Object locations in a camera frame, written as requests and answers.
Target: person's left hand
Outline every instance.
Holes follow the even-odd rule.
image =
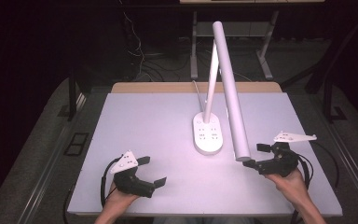
[[[115,220],[127,210],[132,202],[139,198],[138,195],[126,194],[116,189],[114,181],[112,181],[109,192],[112,193],[107,197],[103,211],[97,217],[95,223],[114,223]]]

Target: white desk lamp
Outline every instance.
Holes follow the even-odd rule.
[[[223,145],[219,118],[211,112],[214,86],[218,67],[220,66],[235,160],[248,161],[251,159],[251,154],[245,126],[243,125],[241,106],[238,100],[231,61],[228,55],[226,37],[220,21],[213,23],[213,35],[214,42],[206,107],[205,111],[193,118],[194,142],[196,149],[204,155],[218,153]]]

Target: floor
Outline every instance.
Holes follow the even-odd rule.
[[[198,81],[208,80],[211,57],[211,39],[198,43]],[[229,39],[228,50],[236,81],[264,81],[255,57],[261,39]],[[180,40],[186,46],[183,53],[165,57],[158,49],[145,50],[142,72],[132,81],[191,81],[189,74],[188,40]],[[324,55],[330,42],[327,40],[281,40],[271,42],[267,61],[274,76],[273,81],[282,83],[290,77],[314,65]],[[318,142],[334,155],[339,168],[339,183],[335,188],[337,174],[333,160],[312,146],[324,172],[343,209],[343,217],[327,217],[328,223],[358,223],[358,176],[342,156],[346,152],[358,165],[358,113],[345,95],[334,89],[333,106],[345,114],[345,120],[329,123],[321,113],[322,92],[308,95],[304,91],[307,79],[301,79],[284,91],[292,104],[306,133],[315,133]],[[5,184],[0,189],[0,223],[91,223],[95,217],[79,217],[64,212],[70,193],[76,183],[95,126],[110,87],[95,87],[91,93],[80,94],[77,113],[67,121],[68,83],[65,80],[51,95],[45,111],[36,123],[32,134],[16,160]],[[79,156],[64,156],[75,133],[87,133]],[[259,217],[269,223],[289,223],[290,217]],[[122,223],[149,223],[151,218],[123,218]]]

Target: hand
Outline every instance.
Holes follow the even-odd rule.
[[[265,175],[265,177],[275,183],[277,190],[283,194],[287,201],[292,203],[305,223],[325,223],[324,218],[310,198],[302,174],[297,168],[287,177],[280,175]]]
[[[103,211],[95,220],[95,224],[112,224],[120,217],[127,208],[139,198],[138,195],[126,194],[116,189],[112,181],[109,192],[112,192],[106,199]]]

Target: white tabletop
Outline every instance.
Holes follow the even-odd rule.
[[[257,152],[256,144],[272,145],[280,131],[304,134],[285,93],[239,93],[252,158],[268,160],[272,153]],[[127,150],[151,162],[138,169],[148,182],[167,176],[153,197],[136,200],[126,216],[242,216],[290,215],[293,206],[272,182],[234,160],[226,102],[213,99],[224,144],[214,156],[203,156],[193,144],[192,119],[200,112],[196,93],[108,94],[87,157],[76,183],[68,212],[101,212],[100,184],[106,165]],[[314,167],[310,196],[324,216],[341,216],[342,209],[308,142],[290,144]],[[108,185],[112,176],[108,176]]]

